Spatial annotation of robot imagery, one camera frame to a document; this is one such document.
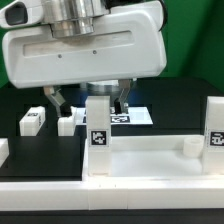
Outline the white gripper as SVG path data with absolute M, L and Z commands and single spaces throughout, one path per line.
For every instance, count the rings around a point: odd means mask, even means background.
M 133 80 L 166 66 L 164 3 L 110 7 L 104 1 L 14 1 L 1 9 L 3 58 L 17 88 L 43 87 L 58 117 L 71 105 L 59 86 L 120 79 L 116 114 L 128 113 Z

